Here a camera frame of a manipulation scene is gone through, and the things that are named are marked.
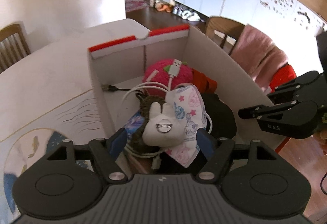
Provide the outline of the white glove plush keychain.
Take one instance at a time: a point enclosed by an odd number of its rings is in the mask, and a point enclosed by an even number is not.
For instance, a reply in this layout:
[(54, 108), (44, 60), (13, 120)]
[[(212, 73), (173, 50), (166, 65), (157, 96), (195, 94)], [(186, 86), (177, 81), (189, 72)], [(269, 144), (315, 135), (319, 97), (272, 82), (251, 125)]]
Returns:
[(169, 148), (181, 144), (185, 137), (184, 126), (176, 118), (172, 105), (152, 103), (143, 142), (151, 147)]

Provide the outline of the blue round table mat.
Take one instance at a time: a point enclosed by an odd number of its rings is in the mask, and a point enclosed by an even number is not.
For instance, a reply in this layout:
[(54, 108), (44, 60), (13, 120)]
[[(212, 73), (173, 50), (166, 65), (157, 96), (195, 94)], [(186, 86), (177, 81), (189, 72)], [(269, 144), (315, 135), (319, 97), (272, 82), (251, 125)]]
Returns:
[(56, 130), (38, 128), (22, 135), (13, 144), (4, 164), (4, 194), (12, 217), (19, 215), (13, 199), (13, 184), (27, 169), (46, 153), (55, 149), (67, 137)]

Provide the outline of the red white cardboard box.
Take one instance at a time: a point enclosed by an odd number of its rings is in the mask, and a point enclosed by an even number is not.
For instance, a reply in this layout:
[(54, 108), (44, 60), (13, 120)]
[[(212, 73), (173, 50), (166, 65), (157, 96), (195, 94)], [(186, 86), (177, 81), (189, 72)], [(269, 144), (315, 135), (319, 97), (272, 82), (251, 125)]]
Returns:
[[(159, 60), (176, 59), (169, 70), (168, 87), (161, 83), (151, 86), (142, 79), (148, 66)], [(197, 174), (206, 163), (199, 153), (191, 165), (184, 168), (161, 147), (151, 147), (143, 142), (142, 135), (149, 121), (151, 104), (167, 103), (173, 76), (177, 76), (181, 62), (191, 69), (204, 73), (217, 82), (215, 93), (234, 114), (237, 134), (232, 139), (238, 144), (248, 144), (258, 139), (271, 149), (280, 149), (284, 137), (264, 132), (255, 119), (240, 119), (238, 111), (254, 105), (272, 105), (247, 73), (205, 34), (188, 25), (152, 31), (144, 39), (129, 36), (89, 48), (90, 75), (102, 123), (110, 133), (124, 128), (127, 121), (140, 111), (143, 125), (132, 135), (124, 148), (133, 170), (138, 173)], [(193, 83), (179, 84), (174, 88)]]

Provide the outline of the red cushion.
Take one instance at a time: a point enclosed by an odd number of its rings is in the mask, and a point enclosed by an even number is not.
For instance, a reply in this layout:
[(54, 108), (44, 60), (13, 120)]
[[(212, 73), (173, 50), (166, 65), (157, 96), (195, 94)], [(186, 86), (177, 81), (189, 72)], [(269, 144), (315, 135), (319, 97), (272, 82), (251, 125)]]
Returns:
[(282, 84), (288, 83), (289, 81), (294, 80), (297, 77), (293, 67), (290, 64), (286, 64), (274, 74), (272, 80), (270, 81), (269, 87), (270, 92), (274, 92), (276, 87), (281, 86)]

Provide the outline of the patterned face mask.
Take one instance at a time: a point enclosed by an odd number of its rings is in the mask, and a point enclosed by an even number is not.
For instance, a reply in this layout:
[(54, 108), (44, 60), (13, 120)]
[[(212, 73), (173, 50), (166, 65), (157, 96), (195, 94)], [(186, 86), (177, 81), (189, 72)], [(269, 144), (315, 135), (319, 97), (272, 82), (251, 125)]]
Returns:
[(166, 148), (164, 152), (187, 168), (199, 153), (197, 130), (207, 127), (205, 105), (200, 92), (193, 84), (167, 92), (165, 101), (172, 105), (185, 137), (182, 143)]

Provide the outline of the wooden chair with scarf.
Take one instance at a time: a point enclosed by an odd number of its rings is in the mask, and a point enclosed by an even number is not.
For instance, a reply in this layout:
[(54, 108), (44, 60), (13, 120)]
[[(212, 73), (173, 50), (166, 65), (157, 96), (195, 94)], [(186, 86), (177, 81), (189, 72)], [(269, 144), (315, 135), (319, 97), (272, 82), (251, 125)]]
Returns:
[(223, 34), (220, 43), (219, 44), (217, 43), (217, 45), (221, 49), (224, 49), (224, 46), (227, 43), (227, 39), (229, 37), (231, 39), (234, 39), (235, 40), (234, 45), (229, 44), (231, 48), (227, 52), (229, 55), (231, 55), (231, 53), (233, 52), (236, 46), (236, 42), (240, 38), (244, 28), (245, 28), (244, 24), (239, 23), (235, 20), (223, 18), (221, 16), (211, 16), (206, 21), (205, 35), (213, 41), (215, 36), (221, 38), (219, 35), (216, 34), (216, 32), (220, 32), (221, 34)]

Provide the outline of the black cloth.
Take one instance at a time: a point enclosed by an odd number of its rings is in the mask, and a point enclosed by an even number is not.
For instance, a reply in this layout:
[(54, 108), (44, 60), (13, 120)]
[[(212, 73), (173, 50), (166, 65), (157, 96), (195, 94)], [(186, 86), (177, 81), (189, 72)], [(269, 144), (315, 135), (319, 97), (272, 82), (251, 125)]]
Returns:
[(206, 113), (210, 116), (212, 124), (209, 123), (209, 128), (212, 128), (210, 134), (214, 138), (225, 137), (232, 139), (237, 134), (237, 125), (232, 110), (223, 103), (217, 94), (201, 94)]

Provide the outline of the wooden chair far side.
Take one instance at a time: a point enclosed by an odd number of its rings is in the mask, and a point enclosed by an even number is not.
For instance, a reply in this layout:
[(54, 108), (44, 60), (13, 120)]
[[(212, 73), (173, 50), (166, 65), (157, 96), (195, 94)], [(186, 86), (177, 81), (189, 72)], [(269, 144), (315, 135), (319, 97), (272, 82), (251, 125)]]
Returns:
[(0, 69), (1, 73), (31, 54), (24, 37), (21, 24), (15, 23), (0, 32)]

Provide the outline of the red patterned rug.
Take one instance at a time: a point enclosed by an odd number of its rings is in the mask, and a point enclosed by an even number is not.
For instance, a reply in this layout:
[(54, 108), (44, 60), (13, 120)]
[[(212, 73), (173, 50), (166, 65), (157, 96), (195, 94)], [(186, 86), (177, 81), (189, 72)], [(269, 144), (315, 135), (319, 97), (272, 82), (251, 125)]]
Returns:
[(149, 5), (146, 0), (125, 0), (125, 11), (132, 12), (147, 8)]

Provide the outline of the red cloth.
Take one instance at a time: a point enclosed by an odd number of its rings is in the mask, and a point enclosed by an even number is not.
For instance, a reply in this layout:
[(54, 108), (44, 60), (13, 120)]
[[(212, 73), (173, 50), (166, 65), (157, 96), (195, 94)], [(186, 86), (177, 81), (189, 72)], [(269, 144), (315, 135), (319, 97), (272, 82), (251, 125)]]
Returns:
[(192, 69), (192, 83), (197, 87), (201, 94), (213, 94), (217, 89), (217, 82), (204, 73)]

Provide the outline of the pink fringed scarf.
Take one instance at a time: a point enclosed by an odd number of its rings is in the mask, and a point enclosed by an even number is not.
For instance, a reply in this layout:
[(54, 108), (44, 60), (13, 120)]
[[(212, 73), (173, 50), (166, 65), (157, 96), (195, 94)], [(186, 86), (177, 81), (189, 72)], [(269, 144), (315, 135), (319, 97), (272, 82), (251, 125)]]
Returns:
[(264, 92), (278, 69), (288, 61), (284, 51), (257, 28), (246, 25), (237, 40), (231, 57)]

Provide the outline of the pink strawberry plush toy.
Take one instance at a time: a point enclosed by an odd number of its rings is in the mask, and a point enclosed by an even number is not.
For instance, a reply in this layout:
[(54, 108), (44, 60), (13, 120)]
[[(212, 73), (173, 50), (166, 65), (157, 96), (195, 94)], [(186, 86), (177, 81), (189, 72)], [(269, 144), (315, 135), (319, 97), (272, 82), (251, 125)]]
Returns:
[[(168, 82), (170, 79), (168, 72), (175, 61), (176, 59), (164, 59), (148, 66), (145, 70), (142, 82), (149, 82), (151, 86), (164, 88), (163, 86), (157, 84), (161, 83), (168, 87)], [(192, 79), (192, 69), (185, 62), (181, 62), (178, 75), (172, 77), (171, 89), (173, 90), (179, 84), (192, 83)]]

